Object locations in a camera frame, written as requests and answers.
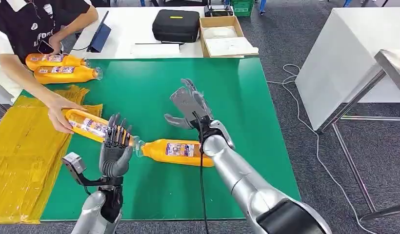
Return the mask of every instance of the paper sheet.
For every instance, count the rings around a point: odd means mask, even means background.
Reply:
[[[245,37],[206,39],[205,43],[211,57],[257,54],[259,49],[253,47]]]
[[[203,38],[235,38],[238,35],[233,26],[203,28]]]
[[[180,54],[178,44],[134,44],[131,54],[138,58],[156,58],[158,56],[175,56]]]

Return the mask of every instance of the silver robotic arm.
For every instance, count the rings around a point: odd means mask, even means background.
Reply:
[[[203,139],[204,153],[213,159],[253,231],[257,234],[332,234],[326,221],[314,209],[270,185],[235,152],[229,133],[220,121],[213,120],[203,95],[190,80],[182,82],[186,88],[179,88],[170,99],[185,118],[169,114],[164,117],[174,126],[196,128],[203,133],[199,139]]]
[[[128,171],[132,146],[128,146],[131,135],[129,127],[124,129],[125,119],[120,125],[120,115],[112,115],[101,145],[99,168],[102,176],[88,180],[82,174],[86,169],[82,158],[69,153],[62,158],[75,181],[84,186],[98,186],[82,206],[81,214],[71,234],[114,234],[122,216],[122,182]]]

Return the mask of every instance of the human hand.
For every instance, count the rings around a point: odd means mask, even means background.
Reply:
[[[86,109],[74,102],[67,100],[59,94],[53,94],[53,97],[45,103],[45,105],[49,108],[49,119],[57,131],[73,134],[74,132],[72,131],[72,126],[62,114],[62,109],[78,109],[82,111],[86,111]]]
[[[54,49],[51,55],[56,55],[60,53],[60,41],[61,39],[58,37],[58,34],[54,34],[49,38],[49,45]]]

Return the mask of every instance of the yellow plastic bag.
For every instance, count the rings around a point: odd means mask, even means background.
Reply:
[[[87,89],[56,93],[81,104]],[[84,106],[100,116],[102,105]],[[39,223],[71,140],[57,132],[48,108],[21,96],[0,122],[0,223]]]

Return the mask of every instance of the orange bottle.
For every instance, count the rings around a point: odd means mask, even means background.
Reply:
[[[151,143],[135,140],[138,156],[150,157],[158,162],[200,166],[200,142],[195,140],[160,139]],[[203,155],[203,167],[213,167],[211,158]]]
[[[75,133],[98,142],[104,141],[108,129],[107,120],[76,109],[68,110],[65,117]],[[138,157],[146,156],[158,162],[200,166],[200,142],[195,140],[160,139],[146,143],[138,136],[133,136],[129,145],[135,148]],[[203,155],[203,167],[213,166],[213,160]]]
[[[102,79],[102,70],[85,66],[41,66],[34,71],[36,80],[41,84],[87,82]]]
[[[75,133],[98,142],[104,141],[108,128],[107,120],[76,109],[68,110],[65,117]]]
[[[87,60],[77,58],[73,55],[43,55],[29,54],[26,59],[26,66],[35,71],[40,66],[88,66]]]

